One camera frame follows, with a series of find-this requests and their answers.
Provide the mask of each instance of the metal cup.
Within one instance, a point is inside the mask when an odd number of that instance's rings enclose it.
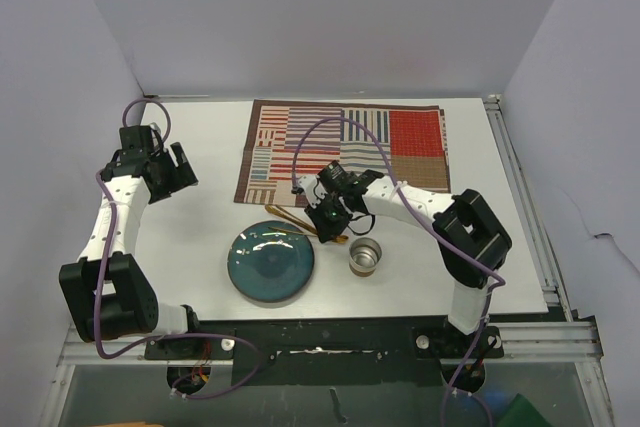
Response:
[[[381,258],[382,247],[369,237],[360,237],[349,247],[349,267],[360,277],[373,274]]]

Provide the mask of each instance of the white wall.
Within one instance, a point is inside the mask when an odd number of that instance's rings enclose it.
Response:
[[[640,418],[638,32],[640,0],[555,0],[504,108],[572,306],[597,317],[620,426]]]
[[[139,89],[92,0],[0,0],[2,425],[35,425],[70,317],[58,271]]]
[[[147,93],[502,92],[553,0],[95,0]]]

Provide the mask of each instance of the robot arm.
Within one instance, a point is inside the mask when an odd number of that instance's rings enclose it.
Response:
[[[179,143],[171,145],[177,165],[162,140],[153,141],[149,126],[120,129],[122,149],[101,172],[105,188],[117,208],[117,224],[100,312],[105,340],[135,334],[180,334],[197,325],[188,306],[159,302],[153,288],[134,259],[140,219],[148,204],[170,197],[197,178]],[[111,206],[103,195],[89,242],[78,261],[62,266],[60,285],[78,334],[93,341],[93,309],[98,270],[111,221]]]
[[[334,161],[317,176],[298,179],[298,186],[309,202],[305,212],[320,242],[340,235],[353,212],[393,217],[422,228],[397,195],[391,179],[380,172],[367,170],[355,175]],[[479,193],[467,189],[461,195],[439,194],[408,185],[402,187],[402,193],[443,238],[491,270],[502,266],[511,238]],[[449,323],[463,334],[471,334],[480,325],[488,278],[445,247],[440,246],[440,251],[455,281]]]

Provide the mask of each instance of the blue ceramic plate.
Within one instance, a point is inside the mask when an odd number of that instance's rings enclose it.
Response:
[[[288,299],[308,282],[313,272],[313,247],[295,225],[269,220],[244,230],[227,257],[229,277],[247,297],[261,302]]]

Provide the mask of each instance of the striped cloth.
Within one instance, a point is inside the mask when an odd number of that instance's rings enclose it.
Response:
[[[235,202],[304,206],[304,197],[291,194],[293,156],[316,122],[333,117],[346,117],[368,128],[382,144],[398,178],[415,187],[449,191],[444,113],[438,107],[256,100]],[[296,173],[317,174],[333,160],[347,171],[386,173],[372,138],[338,121],[311,132],[300,149]]]

